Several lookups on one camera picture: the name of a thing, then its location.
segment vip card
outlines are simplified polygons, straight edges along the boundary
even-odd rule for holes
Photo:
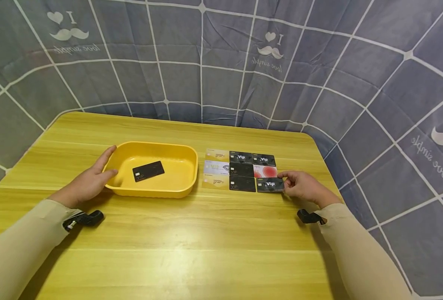
[[[205,160],[205,174],[228,175],[230,173],[230,164],[222,161]]]
[[[253,165],[230,163],[230,175],[254,177]]]
[[[230,177],[228,175],[203,174],[201,187],[215,190],[228,190]]]
[[[230,153],[227,150],[206,149],[206,160],[211,161],[230,161]]]
[[[281,178],[257,178],[256,189],[259,193],[279,193],[284,189],[284,183]]]
[[[253,153],[253,164],[254,165],[271,165],[276,167],[275,157],[269,154],[257,154]]]
[[[253,154],[249,152],[230,151],[230,163],[253,164]]]
[[[154,163],[151,164],[140,165],[140,167],[133,168],[133,177],[136,183],[164,173],[165,170],[161,165],[161,161],[155,161]]]
[[[230,190],[256,192],[253,177],[230,176]]]
[[[253,165],[253,170],[256,178],[276,177],[278,174],[276,167],[271,165]]]

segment beige sleeve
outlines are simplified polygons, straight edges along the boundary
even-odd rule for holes
[[[78,212],[43,200],[0,235],[0,300],[18,299],[51,250],[68,235],[63,221]]]
[[[410,291],[385,250],[344,204],[326,206],[316,214],[351,300],[412,300]]]

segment black card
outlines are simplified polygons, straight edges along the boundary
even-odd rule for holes
[[[161,161],[156,161],[147,165],[140,165],[140,167],[133,168],[134,181],[137,183],[139,181],[155,177],[156,175],[164,174],[165,170]]]
[[[253,153],[253,164],[254,165],[271,165],[271,167],[276,167],[275,157],[269,154],[257,154]]]
[[[254,177],[253,165],[230,163],[230,175]]]
[[[230,163],[253,164],[253,154],[249,152],[230,151]]]
[[[230,190],[256,192],[253,177],[230,176]]]
[[[270,177],[256,179],[256,188],[259,193],[282,192],[284,187],[285,185],[281,178]]]

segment black clip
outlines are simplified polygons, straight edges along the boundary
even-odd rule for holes
[[[323,218],[320,217],[319,215],[315,214],[314,212],[312,212],[311,214],[309,214],[306,209],[300,209],[297,214],[298,218],[300,218],[300,220],[304,223],[304,224],[308,224],[308,223],[316,223],[316,222],[320,222],[321,225],[325,224],[325,222],[323,221]]]
[[[66,231],[70,231],[73,229],[73,226],[75,224],[81,224],[83,226],[95,226],[101,220],[103,220],[105,216],[101,211],[95,210],[91,214],[86,214],[85,212],[80,212],[79,214],[74,215],[73,217],[69,218],[68,220],[63,222],[63,228]]]

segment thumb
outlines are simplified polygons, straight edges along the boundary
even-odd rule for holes
[[[106,170],[103,173],[98,174],[98,179],[102,181],[103,185],[105,185],[108,180],[115,177],[116,174],[118,174],[118,170]]]

